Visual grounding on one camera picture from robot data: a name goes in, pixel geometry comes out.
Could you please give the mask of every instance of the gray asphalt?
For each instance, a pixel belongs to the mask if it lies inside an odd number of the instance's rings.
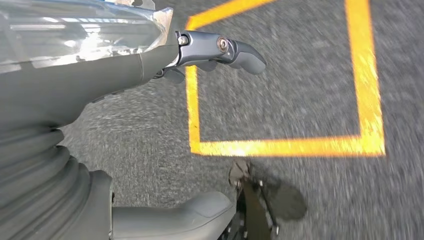
[[[174,7],[184,25],[224,1],[155,2]],[[386,156],[253,158],[308,202],[302,221],[281,225],[281,239],[424,239],[424,2],[372,0],[370,8]],[[259,76],[200,71],[202,140],[359,133],[343,1],[278,0],[201,30],[248,42],[268,61]],[[184,84],[155,80],[91,104],[64,132],[74,156],[114,177],[119,206],[231,192],[231,157],[190,153]]]

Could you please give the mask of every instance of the asphalt road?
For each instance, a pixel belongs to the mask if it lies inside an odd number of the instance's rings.
[[[184,25],[224,1],[155,2]],[[282,224],[281,239],[424,239],[424,2],[371,0],[370,9],[386,156],[253,158],[308,202],[302,221]],[[201,30],[248,42],[268,61],[259,76],[200,71],[202,140],[359,133],[344,1],[277,0]],[[64,132],[74,156],[114,177],[120,206],[230,193],[232,158],[190,153],[184,84],[155,80],[90,104]]]

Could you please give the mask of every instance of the bolt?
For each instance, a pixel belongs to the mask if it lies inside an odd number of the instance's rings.
[[[225,52],[228,50],[228,42],[227,42],[227,40],[226,40],[224,37],[222,37],[222,36],[220,36],[220,37],[218,38],[218,48],[219,48],[219,50],[220,50],[221,52],[223,52],[223,53],[225,53]]]
[[[180,46],[182,46],[182,45],[186,45],[186,44],[188,44],[189,43],[189,38],[188,37],[186,37],[186,36],[179,36],[178,37],[178,44],[180,45]]]

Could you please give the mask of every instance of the yellow painted line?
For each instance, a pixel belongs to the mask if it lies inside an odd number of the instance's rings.
[[[231,0],[188,19],[187,30],[196,30],[219,20],[244,13],[275,0]]]
[[[270,0],[232,0],[190,17],[196,30]],[[201,142],[197,68],[186,68],[188,131],[191,152],[209,156],[383,156],[385,141],[368,0],[345,0],[360,135],[321,138]]]

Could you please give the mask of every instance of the lever pivot bolt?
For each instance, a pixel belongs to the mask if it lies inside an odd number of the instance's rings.
[[[228,41],[224,37],[218,38],[218,48],[221,52],[225,53],[228,50]]]
[[[184,35],[178,37],[178,44],[180,46],[187,45],[188,43],[189,43],[189,38],[188,37],[186,37]]]

